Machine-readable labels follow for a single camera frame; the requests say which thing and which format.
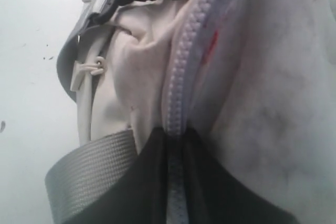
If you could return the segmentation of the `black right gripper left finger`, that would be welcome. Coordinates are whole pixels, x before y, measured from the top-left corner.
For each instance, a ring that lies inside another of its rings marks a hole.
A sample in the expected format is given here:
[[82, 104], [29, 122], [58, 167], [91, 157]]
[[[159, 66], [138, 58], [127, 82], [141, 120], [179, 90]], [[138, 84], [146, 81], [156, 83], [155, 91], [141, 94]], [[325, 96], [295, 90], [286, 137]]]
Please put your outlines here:
[[166, 135], [151, 132], [137, 154], [126, 130], [86, 144], [61, 161], [62, 223], [165, 223]]

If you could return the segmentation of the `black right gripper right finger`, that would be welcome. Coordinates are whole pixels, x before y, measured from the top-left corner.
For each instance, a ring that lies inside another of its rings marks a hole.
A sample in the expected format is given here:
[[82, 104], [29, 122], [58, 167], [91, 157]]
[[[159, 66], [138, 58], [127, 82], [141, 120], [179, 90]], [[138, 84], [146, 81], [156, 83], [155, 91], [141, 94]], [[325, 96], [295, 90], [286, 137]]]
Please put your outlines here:
[[297, 223], [235, 179], [211, 155], [199, 134], [188, 128], [181, 138], [184, 188], [190, 223]]

